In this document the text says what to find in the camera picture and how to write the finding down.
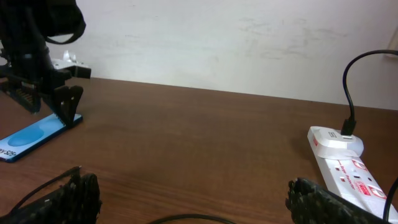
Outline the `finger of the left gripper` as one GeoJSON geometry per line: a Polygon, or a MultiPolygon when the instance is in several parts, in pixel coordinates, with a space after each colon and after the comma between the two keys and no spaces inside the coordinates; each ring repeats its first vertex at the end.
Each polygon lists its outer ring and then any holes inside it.
{"type": "Polygon", "coordinates": [[[62,86],[54,90],[52,95],[52,110],[67,127],[74,127],[76,109],[83,94],[81,86],[62,86]]]}

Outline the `white power strip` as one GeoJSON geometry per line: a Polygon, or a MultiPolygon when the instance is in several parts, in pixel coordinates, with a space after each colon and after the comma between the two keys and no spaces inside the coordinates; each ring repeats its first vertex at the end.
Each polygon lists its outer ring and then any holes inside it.
{"type": "Polygon", "coordinates": [[[333,160],[315,155],[315,159],[330,192],[382,218],[387,194],[360,157],[333,160]]]}

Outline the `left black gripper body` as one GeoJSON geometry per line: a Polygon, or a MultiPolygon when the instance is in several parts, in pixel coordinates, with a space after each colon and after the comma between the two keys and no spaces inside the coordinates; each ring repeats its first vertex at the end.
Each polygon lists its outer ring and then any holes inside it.
{"type": "Polygon", "coordinates": [[[90,67],[55,69],[45,45],[5,45],[1,57],[6,60],[1,65],[1,77],[6,79],[1,82],[1,91],[32,114],[40,111],[41,102],[52,110],[53,92],[66,86],[67,80],[91,78],[90,67]]]}

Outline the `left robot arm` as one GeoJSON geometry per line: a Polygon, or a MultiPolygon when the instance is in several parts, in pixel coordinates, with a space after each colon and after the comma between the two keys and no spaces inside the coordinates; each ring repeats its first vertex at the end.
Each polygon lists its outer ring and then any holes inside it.
{"type": "Polygon", "coordinates": [[[48,43],[68,35],[78,40],[86,23],[75,0],[1,0],[1,91],[32,114],[45,103],[67,128],[75,125],[81,86],[66,86],[73,77],[91,77],[91,70],[68,54],[52,60],[48,43]]]}

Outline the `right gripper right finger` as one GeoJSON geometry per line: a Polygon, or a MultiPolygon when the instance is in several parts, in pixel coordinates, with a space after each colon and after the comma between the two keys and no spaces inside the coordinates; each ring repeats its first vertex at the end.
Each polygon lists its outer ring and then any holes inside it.
{"type": "Polygon", "coordinates": [[[306,178],[288,183],[285,206],[298,224],[388,224],[306,178]]]}

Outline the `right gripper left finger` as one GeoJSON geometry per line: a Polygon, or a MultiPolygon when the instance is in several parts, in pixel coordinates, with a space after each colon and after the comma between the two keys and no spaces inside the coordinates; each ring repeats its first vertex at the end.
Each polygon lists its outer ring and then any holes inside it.
{"type": "Polygon", "coordinates": [[[1,217],[1,224],[94,224],[101,205],[97,176],[75,174],[59,189],[1,217]]]}

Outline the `blue Galaxy smartphone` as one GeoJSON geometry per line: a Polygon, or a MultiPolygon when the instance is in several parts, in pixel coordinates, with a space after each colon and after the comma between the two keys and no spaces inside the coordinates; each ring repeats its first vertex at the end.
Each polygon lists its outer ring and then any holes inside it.
{"type": "Polygon", "coordinates": [[[15,162],[66,131],[67,127],[51,114],[1,140],[1,161],[15,162]]]}

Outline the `white USB charger plug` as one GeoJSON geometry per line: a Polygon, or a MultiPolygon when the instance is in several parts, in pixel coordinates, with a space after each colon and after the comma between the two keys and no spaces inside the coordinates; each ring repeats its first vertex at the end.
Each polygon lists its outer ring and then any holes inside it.
{"type": "Polygon", "coordinates": [[[324,159],[348,160],[360,157],[364,151],[360,138],[341,135],[331,128],[311,126],[307,137],[314,154],[324,159]]]}

